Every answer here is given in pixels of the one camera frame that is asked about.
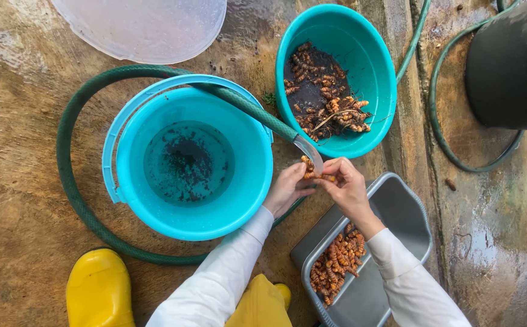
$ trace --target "white plastic lid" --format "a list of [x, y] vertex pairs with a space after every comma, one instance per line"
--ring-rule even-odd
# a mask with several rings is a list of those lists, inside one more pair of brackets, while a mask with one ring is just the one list
[[117, 59], [171, 64], [213, 43], [226, 0], [51, 0], [74, 33]]

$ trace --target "turquoise bucket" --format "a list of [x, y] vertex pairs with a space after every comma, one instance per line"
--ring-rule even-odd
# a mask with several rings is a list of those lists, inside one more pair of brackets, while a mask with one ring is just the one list
[[[284, 64], [299, 45], [308, 41], [319, 50], [332, 54], [342, 69], [348, 71], [350, 89], [362, 100], [369, 101], [363, 110], [374, 114], [366, 120], [371, 131], [345, 131], [340, 136], [316, 143], [300, 128], [286, 98]], [[302, 12], [286, 29], [277, 50], [276, 99], [284, 122], [321, 154], [330, 158], [364, 155], [387, 134], [397, 104], [395, 69], [383, 38], [367, 19], [345, 6], [318, 5]]]
[[[236, 230], [263, 203], [272, 180], [273, 138], [267, 127], [214, 95], [195, 87], [170, 90], [193, 83], [228, 87], [261, 107], [224, 78], [187, 74], [159, 81], [114, 119], [102, 167], [114, 203], [127, 203], [160, 234], [201, 241]], [[119, 186], [112, 170], [117, 139]]]

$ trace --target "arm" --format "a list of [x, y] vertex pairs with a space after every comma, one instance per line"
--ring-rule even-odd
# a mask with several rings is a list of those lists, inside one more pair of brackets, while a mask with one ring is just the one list
[[444, 289], [388, 228], [368, 240], [367, 245], [399, 326], [471, 327]]
[[264, 204], [245, 225], [227, 235], [205, 261], [163, 301], [147, 327], [220, 327], [241, 299], [274, 218], [284, 214], [312, 181], [301, 180], [303, 163], [284, 169], [270, 189]]
[[421, 262], [372, 212], [365, 178], [353, 164], [346, 158], [328, 160], [322, 173], [342, 176], [335, 183], [321, 179], [314, 182], [326, 189], [368, 240], [367, 245], [383, 277], [392, 316], [399, 326], [471, 326]]

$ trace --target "yellow pants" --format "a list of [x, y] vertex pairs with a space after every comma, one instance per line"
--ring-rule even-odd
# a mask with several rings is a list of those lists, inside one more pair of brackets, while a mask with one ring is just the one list
[[262, 274], [247, 285], [225, 327], [292, 327], [284, 299]]

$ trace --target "black bucket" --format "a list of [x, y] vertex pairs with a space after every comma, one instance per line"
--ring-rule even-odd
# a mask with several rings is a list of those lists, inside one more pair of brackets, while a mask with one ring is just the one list
[[480, 28], [467, 54], [465, 84], [482, 124], [527, 129], [527, 1]]

